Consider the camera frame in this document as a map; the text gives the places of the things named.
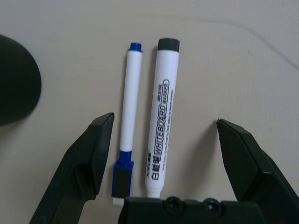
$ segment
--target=white marker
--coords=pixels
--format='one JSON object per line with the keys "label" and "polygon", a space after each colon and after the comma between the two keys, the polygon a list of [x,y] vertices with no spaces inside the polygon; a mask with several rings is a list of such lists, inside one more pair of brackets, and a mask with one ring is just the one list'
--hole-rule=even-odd
{"label": "white marker", "polygon": [[113,204],[122,206],[130,196],[134,163],[131,161],[138,89],[142,64],[141,44],[131,43],[127,56],[127,69],[121,120],[120,155],[113,168]]}
{"label": "white marker", "polygon": [[159,198],[164,186],[178,71],[178,49],[178,40],[170,38],[159,40],[145,176],[148,197]]}

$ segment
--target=marker barrel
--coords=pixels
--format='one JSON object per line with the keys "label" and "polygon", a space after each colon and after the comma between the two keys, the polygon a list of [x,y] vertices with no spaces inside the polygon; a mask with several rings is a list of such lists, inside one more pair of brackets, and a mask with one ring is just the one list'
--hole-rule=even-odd
{"label": "marker barrel", "polygon": [[159,198],[164,186],[178,71],[178,50],[178,40],[170,38],[159,40],[145,176],[148,197]]}
{"label": "marker barrel", "polygon": [[[141,45],[138,43],[132,43],[127,56],[125,91],[121,120],[120,150],[123,152],[131,152],[133,147],[141,64]],[[126,158],[126,156],[120,156],[120,162],[122,162],[122,158]]]}

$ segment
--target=pen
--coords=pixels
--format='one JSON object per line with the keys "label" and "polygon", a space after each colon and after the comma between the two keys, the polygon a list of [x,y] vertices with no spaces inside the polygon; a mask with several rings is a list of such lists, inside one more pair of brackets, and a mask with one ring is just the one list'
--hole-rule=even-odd
{"label": "pen", "polygon": [[159,198],[164,186],[172,108],[178,71],[179,41],[159,40],[145,176],[147,196]]}
{"label": "pen", "polygon": [[131,43],[127,54],[119,159],[113,168],[112,197],[114,205],[122,206],[124,198],[130,196],[134,165],[131,161],[131,157],[141,64],[141,44]]}

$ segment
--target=blue eraser cap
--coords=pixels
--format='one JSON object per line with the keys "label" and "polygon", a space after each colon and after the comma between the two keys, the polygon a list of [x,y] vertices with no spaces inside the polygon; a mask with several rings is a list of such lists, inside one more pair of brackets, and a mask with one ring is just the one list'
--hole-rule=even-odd
{"label": "blue eraser cap", "polygon": [[117,161],[113,168],[112,197],[125,198],[130,196],[134,163],[126,166]]}

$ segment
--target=black marker cap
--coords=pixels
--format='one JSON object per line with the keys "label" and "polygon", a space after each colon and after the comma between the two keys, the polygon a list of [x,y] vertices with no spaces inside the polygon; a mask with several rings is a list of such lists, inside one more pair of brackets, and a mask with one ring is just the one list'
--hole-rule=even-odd
{"label": "black marker cap", "polygon": [[179,40],[172,38],[162,38],[159,40],[158,50],[173,50],[178,52]]}

